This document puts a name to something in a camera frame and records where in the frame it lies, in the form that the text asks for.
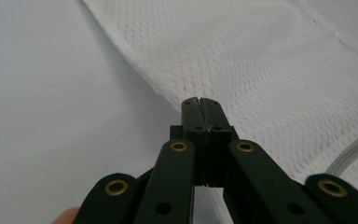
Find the white cloth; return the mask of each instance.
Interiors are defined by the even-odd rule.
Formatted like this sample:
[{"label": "white cloth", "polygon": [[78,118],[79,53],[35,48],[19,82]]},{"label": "white cloth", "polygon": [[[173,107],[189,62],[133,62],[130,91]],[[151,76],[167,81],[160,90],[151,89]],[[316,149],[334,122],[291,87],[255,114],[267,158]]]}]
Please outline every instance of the white cloth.
[{"label": "white cloth", "polygon": [[303,1],[84,2],[156,92],[177,109],[191,96],[220,102],[293,179],[323,173],[358,139],[358,43]]}]

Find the zipper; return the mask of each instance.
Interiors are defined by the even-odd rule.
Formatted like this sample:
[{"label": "zipper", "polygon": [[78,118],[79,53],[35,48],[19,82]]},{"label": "zipper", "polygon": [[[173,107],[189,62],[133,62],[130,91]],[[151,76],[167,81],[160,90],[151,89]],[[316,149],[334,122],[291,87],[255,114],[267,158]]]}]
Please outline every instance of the zipper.
[{"label": "zipper", "polygon": [[329,175],[340,176],[358,159],[358,139],[350,144],[327,168]]}]

